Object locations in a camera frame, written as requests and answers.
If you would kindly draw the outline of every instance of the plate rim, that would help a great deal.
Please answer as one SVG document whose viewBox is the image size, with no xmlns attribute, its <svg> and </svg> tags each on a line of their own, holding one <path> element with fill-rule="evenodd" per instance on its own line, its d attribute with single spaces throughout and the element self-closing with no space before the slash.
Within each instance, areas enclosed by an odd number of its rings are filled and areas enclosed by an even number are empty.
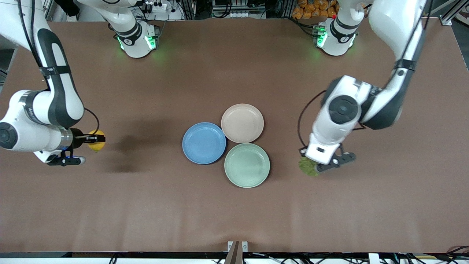
<svg viewBox="0 0 469 264">
<path fill-rule="evenodd" d="M 261 156 L 264 157 L 263 154 L 265 154 L 265 158 L 266 158 L 266 159 L 264 158 L 264 160 L 267 160 L 267 162 L 265 163 L 265 164 L 267 165 L 267 174 L 266 174 L 265 178 L 264 178 L 260 183 L 254 185 L 254 186 L 250 186 L 250 187 L 239 186 L 238 184 L 234 183 L 234 182 L 232 181 L 232 179 L 230 178 L 230 176 L 228 175 L 228 173 L 227 173 L 227 161 L 228 161 L 228 157 L 230 157 L 230 153 L 231 153 L 234 149 L 236 150 L 236 149 L 238 149 L 238 148 L 242 148 L 242 147 L 244 147 L 245 145 L 253 145 L 255 148 L 257 148 L 257 151 L 258 151 L 258 153 L 261 154 Z M 257 186 L 261 185 L 263 182 L 265 182 L 265 180 L 267 179 L 267 177 L 269 177 L 270 167 L 271 167 L 271 166 L 270 166 L 270 158 L 269 158 L 269 155 L 267 154 L 267 152 L 266 152 L 262 147 L 260 147 L 260 146 L 258 146 L 258 145 L 256 145 L 256 144 L 253 144 L 253 143 L 241 143 L 241 144 L 239 144 L 239 145 L 234 146 L 230 151 L 228 151 L 227 156 L 225 157 L 225 163 L 224 163 L 225 175 L 227 176 L 228 180 L 229 180 L 231 183 L 233 183 L 234 185 L 236 185 L 236 186 L 238 186 L 238 187 L 240 187 L 240 188 L 246 188 L 246 189 L 257 187 Z"/>
<path fill-rule="evenodd" d="M 223 142 L 224 142 L 224 148 L 223 148 L 223 151 L 221 152 L 220 156 L 219 156 L 216 160 L 214 160 L 214 161 L 212 161 L 212 162 L 209 162 L 209 163 L 200 163 L 200 162 L 194 161 L 194 160 L 191 159 L 191 158 L 189 157 L 189 155 L 186 153 L 186 149 L 185 149 L 185 147 L 184 147 L 184 142 L 187 142 L 186 140 L 187 140 L 187 137 L 188 137 L 188 132 L 189 132 L 193 127 L 195 127 L 195 126 L 197 126 L 197 125 L 203 125 L 203 124 L 207 124 L 206 127 L 208 127 L 208 126 L 215 126 L 216 128 L 218 128 L 218 129 L 221 131 L 221 133 L 220 133 L 219 131 L 217 131 L 217 134 L 218 134 L 218 135 L 222 135 L 222 136 L 225 138 L 225 140 L 223 141 Z M 223 154 L 225 153 L 226 148 L 227 148 L 227 140 L 226 140 L 226 139 L 227 139 L 227 138 L 226 138 L 225 133 L 223 132 L 223 130 L 221 129 L 221 127 L 219 127 L 218 125 L 216 125 L 216 124 L 214 124 L 214 123 L 212 123 L 212 122 L 199 122 L 199 123 L 196 123 L 196 124 L 192 125 L 192 126 L 191 126 L 190 128 L 188 128 L 188 129 L 186 130 L 186 132 L 184 133 L 184 136 L 182 137 L 182 143 L 181 143 L 181 145 L 182 145 L 182 146 L 181 146 L 181 147 L 182 147 L 182 152 L 184 153 L 184 155 L 186 156 L 186 158 L 187 158 L 188 160 L 190 160 L 191 162 L 193 162 L 193 163 L 195 163 L 195 164 L 199 164 L 199 165 L 208 165 L 208 164 L 212 164 L 212 163 L 216 162 L 217 160 L 219 160 L 219 159 L 223 156 Z"/>
<path fill-rule="evenodd" d="M 260 129 L 259 135 L 257 135 L 254 139 L 252 139 L 248 142 L 238 142 L 238 141 L 235 141 L 235 140 L 231 139 L 225 133 L 225 129 L 223 129 L 223 123 L 224 123 L 223 120 L 225 120 L 227 118 L 228 111 L 230 111 L 231 109 L 233 109 L 235 107 L 239 107 L 239 106 L 247 106 L 246 109 L 249 109 L 249 108 L 253 109 L 254 112 L 256 112 L 260 115 L 260 120 L 262 121 L 262 128 Z M 233 141 L 234 143 L 238 143 L 238 144 L 248 144 L 248 143 L 254 142 L 256 139 L 258 139 L 260 137 L 260 135 L 262 135 L 262 132 L 264 131 L 264 125 L 265 125 L 265 122 L 264 122 L 264 116 L 262 115 L 262 112 L 259 109 L 257 109 L 257 107 L 255 107 L 251 104 L 247 104 L 247 103 L 239 103 L 239 104 L 235 104 L 235 105 L 230 106 L 228 109 L 225 110 L 225 112 L 221 116 L 221 122 L 220 122 L 221 130 L 223 131 L 223 134 L 226 136 L 226 138 Z"/>
</svg>

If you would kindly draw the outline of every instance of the yellow lemon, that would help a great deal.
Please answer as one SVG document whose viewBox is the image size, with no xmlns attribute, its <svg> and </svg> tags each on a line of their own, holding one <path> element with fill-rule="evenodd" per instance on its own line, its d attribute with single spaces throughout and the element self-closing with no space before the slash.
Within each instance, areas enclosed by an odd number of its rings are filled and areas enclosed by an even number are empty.
<svg viewBox="0 0 469 264">
<path fill-rule="evenodd" d="M 97 134 L 97 135 L 103 135 L 103 136 L 105 136 L 105 135 L 104 135 L 104 132 L 102 132 L 101 130 L 98 130 L 98 131 L 96 132 L 96 134 Z M 89 146 L 92 150 L 94 150 L 94 152 L 98 152 L 98 151 L 100 151 L 100 150 L 104 147 L 105 144 L 106 144 L 106 142 L 96 142 L 96 143 L 88 144 L 88 146 Z"/>
</svg>

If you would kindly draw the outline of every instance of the tabletop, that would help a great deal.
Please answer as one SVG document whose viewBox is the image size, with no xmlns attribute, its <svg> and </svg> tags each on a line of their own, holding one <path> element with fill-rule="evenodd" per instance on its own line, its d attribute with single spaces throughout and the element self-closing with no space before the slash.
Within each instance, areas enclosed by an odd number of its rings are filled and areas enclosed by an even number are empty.
<svg viewBox="0 0 469 264">
<path fill-rule="evenodd" d="M 263 252 L 446 252 L 469 243 L 469 74 L 437 19 L 400 120 L 353 132 L 344 147 L 356 161 L 318 177 L 298 168 L 304 105 L 342 75 L 381 86 L 394 64 L 367 21 L 340 57 L 288 20 L 168 22 L 159 49 L 141 59 L 126 56 L 105 23 L 50 26 L 106 146 L 77 149 L 86 164 L 64 168 L 0 149 L 0 251 L 220 251 L 241 240 Z M 43 88 L 21 49 L 0 113 L 15 91 Z M 220 125 L 237 103 L 265 120 L 254 143 L 271 171 L 251 189 L 227 179 L 225 156 L 197 165 L 181 147 L 189 127 Z M 304 138 L 318 110 L 306 111 Z M 85 113 L 76 127 L 95 125 Z"/>
</svg>

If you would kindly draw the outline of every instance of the green vegetable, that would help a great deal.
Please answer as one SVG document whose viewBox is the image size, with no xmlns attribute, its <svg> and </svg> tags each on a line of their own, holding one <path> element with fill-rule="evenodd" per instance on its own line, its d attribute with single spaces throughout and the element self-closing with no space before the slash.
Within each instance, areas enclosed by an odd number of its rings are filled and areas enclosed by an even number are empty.
<svg viewBox="0 0 469 264">
<path fill-rule="evenodd" d="M 300 170 L 308 176 L 317 176 L 319 172 L 316 170 L 317 163 L 307 157 L 301 157 L 298 163 Z"/>
</svg>

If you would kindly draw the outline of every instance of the beige plate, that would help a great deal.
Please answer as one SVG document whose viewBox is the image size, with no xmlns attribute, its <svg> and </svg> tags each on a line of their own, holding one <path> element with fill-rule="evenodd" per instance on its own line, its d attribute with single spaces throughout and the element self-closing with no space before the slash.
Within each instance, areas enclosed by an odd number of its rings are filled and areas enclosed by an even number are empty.
<svg viewBox="0 0 469 264">
<path fill-rule="evenodd" d="M 252 105 L 236 104 L 223 114 L 221 129 L 226 137 L 233 142 L 253 142 L 264 129 L 264 118 L 261 112 Z"/>
</svg>

